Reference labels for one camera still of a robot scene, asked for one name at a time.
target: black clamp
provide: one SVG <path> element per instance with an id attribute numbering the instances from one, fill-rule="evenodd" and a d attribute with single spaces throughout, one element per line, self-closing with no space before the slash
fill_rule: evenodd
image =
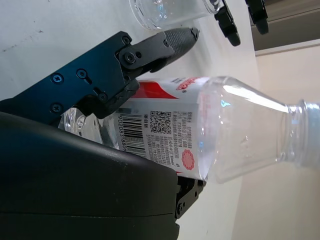
<path id="1" fill-rule="evenodd" d="M 221 0 L 221 1 L 223 3 L 223 6 L 214 15 L 214 17 L 215 17 L 215 20 L 219 22 L 219 26 L 224 36 L 228 38 L 232 46 L 236 47 L 241 43 L 240 37 L 238 34 L 238 29 L 225 0 Z"/>
<path id="2" fill-rule="evenodd" d="M 259 33 L 261 35 L 267 34 L 269 32 L 268 27 L 268 14 L 266 11 L 264 0 L 245 0 L 248 11 L 250 13 L 252 22 L 256 25 Z"/>
<path id="3" fill-rule="evenodd" d="M 138 76 L 182 57 L 198 37 L 196 28 L 177 28 L 131 45 L 130 36 L 118 32 L 17 96 L 0 101 L 0 112 L 52 126 L 72 107 L 103 119 L 136 93 Z"/>
<path id="4" fill-rule="evenodd" d="M 178 176 L 178 192 L 175 200 L 175 218 L 181 216 L 195 203 L 199 194 L 204 190 L 206 182 Z"/>

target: glass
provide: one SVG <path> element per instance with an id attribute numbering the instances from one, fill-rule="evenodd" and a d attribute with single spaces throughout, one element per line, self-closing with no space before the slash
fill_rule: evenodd
<path id="1" fill-rule="evenodd" d="M 221 0 L 129 0 L 137 21 L 147 29 L 162 29 L 216 14 Z"/>

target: white table surface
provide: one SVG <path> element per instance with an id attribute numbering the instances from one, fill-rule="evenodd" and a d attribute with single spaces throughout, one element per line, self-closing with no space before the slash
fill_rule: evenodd
<path id="1" fill-rule="evenodd" d="M 259 87 L 245 0 L 227 0 L 241 38 L 233 47 L 213 16 L 184 23 L 200 29 L 196 46 L 161 71 L 143 77 L 230 75 Z M 128 0 L 0 1 L 0 100 L 11 98 L 119 31 L 133 44 L 154 31 L 134 18 Z M 196 203 L 177 222 L 180 240 L 230 240 L 241 178 L 209 178 Z"/>

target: bottle label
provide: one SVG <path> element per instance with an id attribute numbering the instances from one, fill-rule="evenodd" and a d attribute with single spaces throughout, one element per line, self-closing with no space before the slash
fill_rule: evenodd
<path id="1" fill-rule="evenodd" d="M 203 179 L 198 159 L 198 96 L 209 78 L 142 80 L 137 94 L 114 114 L 121 151 Z"/>

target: barcode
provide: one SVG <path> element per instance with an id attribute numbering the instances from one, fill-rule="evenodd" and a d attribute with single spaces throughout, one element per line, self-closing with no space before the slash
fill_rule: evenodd
<path id="1" fill-rule="evenodd" d="M 123 120 L 123 135 L 127 152 L 146 158 L 144 135 L 142 132 L 142 116 L 120 114 Z"/>

